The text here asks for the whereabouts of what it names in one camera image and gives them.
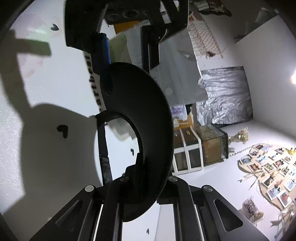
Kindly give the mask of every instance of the photograph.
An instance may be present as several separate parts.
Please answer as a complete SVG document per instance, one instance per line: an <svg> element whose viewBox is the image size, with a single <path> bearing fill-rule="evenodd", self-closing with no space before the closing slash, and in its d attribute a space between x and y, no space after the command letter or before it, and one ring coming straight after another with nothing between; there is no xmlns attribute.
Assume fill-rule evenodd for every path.
<svg viewBox="0 0 296 241"><path fill-rule="evenodd" d="M264 186L266 186L267 188L269 188L269 187L271 187L271 185L273 184L274 181L275 181L275 179L273 177L269 176L262 183L263 183Z"/></svg>
<svg viewBox="0 0 296 241"><path fill-rule="evenodd" d="M277 152L273 153L272 155L269 156L269 158L273 161L275 161L279 157L279 154Z"/></svg>
<svg viewBox="0 0 296 241"><path fill-rule="evenodd" d="M288 166L283 166L282 169L279 171L280 174L282 174L284 177L288 175L288 172L290 171L290 167Z"/></svg>
<svg viewBox="0 0 296 241"><path fill-rule="evenodd" d="M295 176L296 175L296 171L294 168L291 168L289 173L288 173L291 177Z"/></svg>
<svg viewBox="0 0 296 241"><path fill-rule="evenodd" d="M265 145L264 147L261 148L262 151L268 152L270 150L271 146L270 145Z"/></svg>
<svg viewBox="0 0 296 241"><path fill-rule="evenodd" d="M263 148L263 145L259 144L258 146L255 146L255 148L256 148L257 150L261 150L261 149Z"/></svg>
<svg viewBox="0 0 296 241"><path fill-rule="evenodd" d="M267 161L267 158L266 158L266 156L264 156L264 155L259 155L259 156L257 157L256 161L259 162L260 164L262 164L262 163L264 163L264 162Z"/></svg>
<svg viewBox="0 0 296 241"><path fill-rule="evenodd" d="M245 155L239 161L241 164L247 164L251 162L251 158L248 155Z"/></svg>
<svg viewBox="0 0 296 241"><path fill-rule="evenodd" d="M296 185L296 182L293 179L290 179L288 182L284 184L285 188L290 192Z"/></svg>
<svg viewBox="0 0 296 241"><path fill-rule="evenodd" d="M287 163L290 164L290 161L292 160L292 157L290 157L290 156L286 156L286 157L284 158L284 160L285 160Z"/></svg>
<svg viewBox="0 0 296 241"><path fill-rule="evenodd" d="M248 167L251 169L251 171L258 171L260 168L258 167L257 164L253 163L253 164L250 164L248 165Z"/></svg>
<svg viewBox="0 0 296 241"><path fill-rule="evenodd" d="M281 192L277 197L284 208L286 208L292 202L286 191Z"/></svg>
<svg viewBox="0 0 296 241"><path fill-rule="evenodd" d="M249 153L249 156L251 158L256 157L257 155L258 155L258 151L252 151L252 152Z"/></svg>
<svg viewBox="0 0 296 241"><path fill-rule="evenodd" d="M276 151L280 154L283 154L285 152L283 148L277 148Z"/></svg>
<svg viewBox="0 0 296 241"><path fill-rule="evenodd" d="M278 194L280 194L282 190L280 188L273 187L267 192L267 195L269 196L270 200L273 200L277 197Z"/></svg>
<svg viewBox="0 0 296 241"><path fill-rule="evenodd" d="M275 169L275 166L269 163L266 163L263 166L268 172L272 172Z"/></svg>
<svg viewBox="0 0 296 241"><path fill-rule="evenodd" d="M284 161L283 160L278 160L274 164L276 165L277 168L279 168L284 164Z"/></svg>

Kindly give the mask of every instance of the silver foil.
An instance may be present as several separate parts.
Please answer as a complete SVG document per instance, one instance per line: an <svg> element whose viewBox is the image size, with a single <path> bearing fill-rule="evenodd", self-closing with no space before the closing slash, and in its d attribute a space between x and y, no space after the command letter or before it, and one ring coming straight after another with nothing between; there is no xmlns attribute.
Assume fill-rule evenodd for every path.
<svg viewBox="0 0 296 241"><path fill-rule="evenodd" d="M243 67L202 71L208 100L196 103L197 120L203 125L233 124L252 119L252 103Z"/></svg>

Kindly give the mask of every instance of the screw head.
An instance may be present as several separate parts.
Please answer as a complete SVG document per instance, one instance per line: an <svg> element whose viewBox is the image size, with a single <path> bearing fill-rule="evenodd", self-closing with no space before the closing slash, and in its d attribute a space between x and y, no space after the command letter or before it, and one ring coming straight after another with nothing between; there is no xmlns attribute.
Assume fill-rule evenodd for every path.
<svg viewBox="0 0 296 241"><path fill-rule="evenodd" d="M85 190L86 192L92 192L92 191L94 190L94 186L93 186L93 185L88 185L88 186L86 186L86 187L84 188L84 190Z"/></svg>
<svg viewBox="0 0 296 241"><path fill-rule="evenodd" d="M122 182L128 182L128 180L129 180L129 177L128 176L122 176L122 177L120 177L120 181L122 181Z"/></svg>
<svg viewBox="0 0 296 241"><path fill-rule="evenodd" d="M178 180L178 178L177 178L176 176L170 176L170 177L168 178L168 180L169 180L170 182L176 182L176 181Z"/></svg>
<svg viewBox="0 0 296 241"><path fill-rule="evenodd" d="M213 191L213 188L212 188L210 185L204 185L203 189L204 189L204 191L206 191L206 192L211 192L211 191Z"/></svg>

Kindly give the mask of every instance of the ribbon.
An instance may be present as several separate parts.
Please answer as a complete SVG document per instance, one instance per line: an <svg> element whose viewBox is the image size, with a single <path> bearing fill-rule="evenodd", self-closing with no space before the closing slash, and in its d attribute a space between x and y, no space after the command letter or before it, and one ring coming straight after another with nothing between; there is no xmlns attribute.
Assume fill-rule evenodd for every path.
<svg viewBox="0 0 296 241"><path fill-rule="evenodd" d="M260 174L260 175L257 177L256 181L254 181L253 184L250 186L250 188L249 188L249 190L250 190L251 187L260 179L260 177L262 177L262 175L265 174L265 170L263 169L263 167L261 167L257 171L253 171L253 172L248 173L247 175L243 176L242 179L240 179L239 181L243 182L256 174Z"/></svg>
<svg viewBox="0 0 296 241"><path fill-rule="evenodd" d="M294 212L294 203L291 203L289 205L289 207L285 208L283 211L281 211L279 213L279 218L277 221L271 221L271 227L273 226L278 226L278 232L277 234L274 236L275 239L277 239L279 237L279 235L283 232L283 234L287 231L290 223L293 220L293 217L295 215Z"/></svg>

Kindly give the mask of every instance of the plastic bag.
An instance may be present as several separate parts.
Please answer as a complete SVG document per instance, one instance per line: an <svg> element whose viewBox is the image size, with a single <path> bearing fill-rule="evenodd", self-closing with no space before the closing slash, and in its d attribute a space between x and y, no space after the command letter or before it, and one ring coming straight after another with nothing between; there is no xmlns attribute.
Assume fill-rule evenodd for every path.
<svg viewBox="0 0 296 241"><path fill-rule="evenodd" d="M124 32L131 62L140 68L141 26L148 24L148 21L143 21ZM187 29L160 43L160 64L150 70L150 75L164 92L170 106L207 100L206 90L198 84L201 73Z"/></svg>
<svg viewBox="0 0 296 241"><path fill-rule="evenodd" d="M264 219L264 213L260 212L256 207L253 202L253 196L243 202L241 213L255 226Z"/></svg>
<svg viewBox="0 0 296 241"><path fill-rule="evenodd" d="M175 105L170 108L173 118L178 120L186 121L187 120L187 111L185 105Z"/></svg>

